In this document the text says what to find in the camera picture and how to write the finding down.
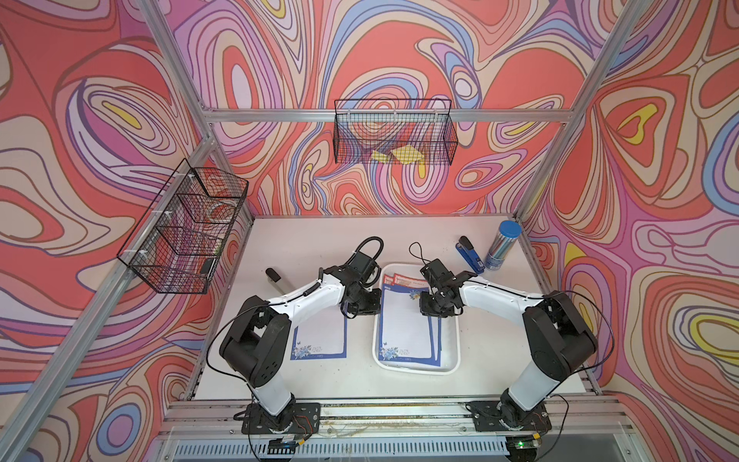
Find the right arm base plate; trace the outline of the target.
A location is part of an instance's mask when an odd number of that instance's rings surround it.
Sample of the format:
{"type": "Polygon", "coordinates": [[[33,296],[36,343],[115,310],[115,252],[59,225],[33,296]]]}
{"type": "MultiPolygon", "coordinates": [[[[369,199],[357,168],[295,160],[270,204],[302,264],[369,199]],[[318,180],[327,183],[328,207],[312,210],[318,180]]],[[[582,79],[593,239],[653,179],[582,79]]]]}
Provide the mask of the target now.
{"type": "Polygon", "coordinates": [[[544,402],[531,410],[521,410],[512,400],[474,400],[464,404],[478,432],[529,432],[546,434],[552,422],[544,402]]]}

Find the blue floral stationery sheet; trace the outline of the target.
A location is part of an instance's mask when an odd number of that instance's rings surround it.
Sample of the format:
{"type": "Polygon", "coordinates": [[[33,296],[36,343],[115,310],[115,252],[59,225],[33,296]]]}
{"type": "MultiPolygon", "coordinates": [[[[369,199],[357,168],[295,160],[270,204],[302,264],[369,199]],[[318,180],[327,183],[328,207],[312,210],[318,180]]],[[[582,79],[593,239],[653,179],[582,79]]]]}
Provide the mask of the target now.
{"type": "Polygon", "coordinates": [[[346,358],[348,319],[338,308],[325,309],[294,329],[292,361],[346,358]]]}

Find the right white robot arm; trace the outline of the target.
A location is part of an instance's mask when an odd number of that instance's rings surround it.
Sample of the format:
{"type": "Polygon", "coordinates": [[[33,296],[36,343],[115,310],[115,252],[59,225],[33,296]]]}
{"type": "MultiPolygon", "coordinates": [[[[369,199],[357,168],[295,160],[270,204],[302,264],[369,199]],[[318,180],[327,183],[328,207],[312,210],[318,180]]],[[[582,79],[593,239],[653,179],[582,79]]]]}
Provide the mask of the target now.
{"type": "Polygon", "coordinates": [[[424,264],[420,273],[429,287],[420,295],[423,315],[449,318],[477,308],[525,329],[531,361],[498,402],[498,418],[508,429],[522,427],[535,407],[598,350],[595,334],[563,292],[537,295],[471,271],[455,275],[439,259],[424,264]]]}

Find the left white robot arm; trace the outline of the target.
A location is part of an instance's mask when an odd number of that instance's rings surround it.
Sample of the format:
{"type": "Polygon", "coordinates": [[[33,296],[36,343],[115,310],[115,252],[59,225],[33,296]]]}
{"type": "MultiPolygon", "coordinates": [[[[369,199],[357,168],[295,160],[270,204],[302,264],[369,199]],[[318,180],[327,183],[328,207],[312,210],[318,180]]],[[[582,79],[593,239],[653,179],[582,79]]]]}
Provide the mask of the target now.
{"type": "Polygon", "coordinates": [[[246,382],[264,414],[283,417],[294,403],[280,373],[294,328],[329,308],[350,319],[377,314],[379,276],[379,265],[373,263],[362,271],[334,266],[285,296],[252,296],[244,302],[221,340],[219,356],[246,382]]]}

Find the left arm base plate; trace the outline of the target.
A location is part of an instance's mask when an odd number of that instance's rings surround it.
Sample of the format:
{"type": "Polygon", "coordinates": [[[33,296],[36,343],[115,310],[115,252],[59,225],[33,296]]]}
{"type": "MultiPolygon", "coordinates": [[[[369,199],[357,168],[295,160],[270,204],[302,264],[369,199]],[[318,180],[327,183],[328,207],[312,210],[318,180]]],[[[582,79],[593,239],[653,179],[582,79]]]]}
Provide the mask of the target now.
{"type": "Polygon", "coordinates": [[[318,402],[289,404],[276,416],[259,403],[251,403],[242,414],[242,434],[310,436],[321,427],[321,405],[318,402]]]}

